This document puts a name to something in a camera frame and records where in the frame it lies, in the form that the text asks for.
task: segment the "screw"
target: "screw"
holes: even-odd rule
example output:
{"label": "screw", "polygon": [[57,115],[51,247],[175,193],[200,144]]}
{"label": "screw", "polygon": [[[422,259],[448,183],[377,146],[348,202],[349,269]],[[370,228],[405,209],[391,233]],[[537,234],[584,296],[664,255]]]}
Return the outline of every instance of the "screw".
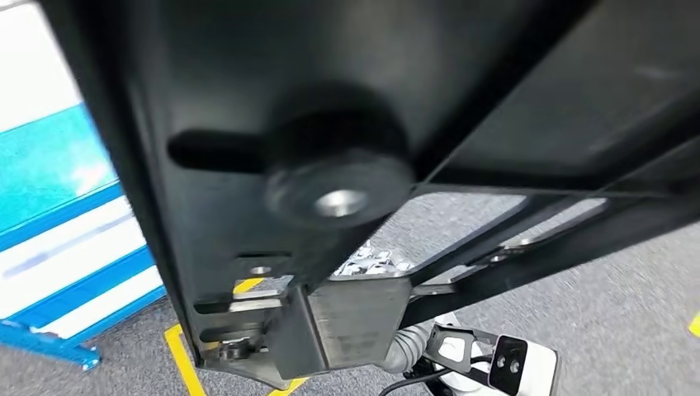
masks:
{"label": "screw", "polygon": [[272,271],[272,268],[270,268],[269,266],[254,266],[250,269],[250,273],[253,275],[264,275],[267,274],[269,271]]}

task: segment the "blue frame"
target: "blue frame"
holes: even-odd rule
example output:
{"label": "blue frame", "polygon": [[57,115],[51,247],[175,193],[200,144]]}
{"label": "blue frame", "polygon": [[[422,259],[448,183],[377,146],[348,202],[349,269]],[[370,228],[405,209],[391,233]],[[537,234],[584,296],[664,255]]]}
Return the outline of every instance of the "blue frame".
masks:
{"label": "blue frame", "polygon": [[[52,139],[56,141],[50,147],[36,146],[34,148],[34,144],[40,145],[40,143],[32,143],[31,139],[22,141],[26,136],[34,136],[34,134],[24,131],[26,129],[36,130],[35,132],[38,134],[51,132]],[[99,144],[97,134],[94,133],[94,125],[92,125],[87,109],[83,105],[68,108],[14,130],[0,132],[0,134],[4,134],[4,139],[14,139],[12,147],[16,146],[16,149],[21,151],[40,150],[42,156],[49,157],[51,157],[51,153],[57,153],[59,156],[65,155],[62,142],[77,139],[82,142],[81,147],[88,151],[92,150],[89,154],[93,160],[109,162],[106,157],[100,154],[102,146]],[[0,159],[11,162],[15,161],[16,155],[14,151],[7,152],[6,150]],[[43,163],[37,167],[49,165]],[[103,187],[69,200],[43,214],[38,214],[9,229],[0,230],[0,251],[32,239],[120,196],[123,196],[120,183],[118,180],[110,181]],[[166,291],[163,286],[151,290],[146,295],[132,301],[69,339],[62,339],[52,334],[37,333],[32,329],[44,327],[153,264],[154,259],[148,248],[146,246],[140,247],[99,271],[95,271],[49,297],[24,308],[6,320],[0,318],[0,342],[12,347],[72,361],[80,364],[84,370],[90,370],[99,364],[100,353],[96,347],[85,347],[83,343],[164,297]]]}

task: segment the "metal bracket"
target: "metal bracket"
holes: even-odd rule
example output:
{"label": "metal bracket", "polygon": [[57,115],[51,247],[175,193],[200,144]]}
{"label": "metal bracket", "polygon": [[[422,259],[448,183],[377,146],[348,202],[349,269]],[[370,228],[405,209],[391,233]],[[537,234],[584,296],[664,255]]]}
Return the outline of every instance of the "metal bracket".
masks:
{"label": "metal bracket", "polygon": [[[497,340],[498,336],[491,334],[490,332],[457,328],[454,326],[435,323],[433,325],[433,330],[430,332],[428,345],[425,348],[423,356],[433,363],[447,367],[458,374],[464,375],[465,377],[477,381],[482,385],[488,386],[488,373],[476,368],[472,369],[471,367],[471,348],[474,341],[483,342],[494,346]],[[447,354],[443,349],[446,347],[463,348],[463,351]],[[456,360],[446,357],[445,355],[461,356],[461,359]]]}

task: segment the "gray hose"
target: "gray hose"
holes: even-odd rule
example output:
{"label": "gray hose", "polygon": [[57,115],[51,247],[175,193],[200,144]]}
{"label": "gray hose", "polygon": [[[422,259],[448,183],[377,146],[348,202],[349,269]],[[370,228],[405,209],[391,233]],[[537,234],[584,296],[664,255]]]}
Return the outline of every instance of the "gray hose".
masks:
{"label": "gray hose", "polygon": [[410,370],[428,345],[429,329],[432,327],[430,324],[417,324],[396,332],[386,358],[376,366],[391,374],[401,374]]}

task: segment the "white panel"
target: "white panel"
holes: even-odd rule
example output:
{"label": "white panel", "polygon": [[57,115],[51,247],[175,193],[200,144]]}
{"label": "white panel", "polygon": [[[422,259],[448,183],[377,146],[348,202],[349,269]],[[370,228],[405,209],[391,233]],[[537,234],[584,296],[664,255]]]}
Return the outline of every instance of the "white panel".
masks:
{"label": "white panel", "polygon": [[136,219],[99,233],[0,284],[6,318],[145,245]]}
{"label": "white panel", "polygon": [[152,266],[37,331],[71,338],[162,284],[158,270]]}

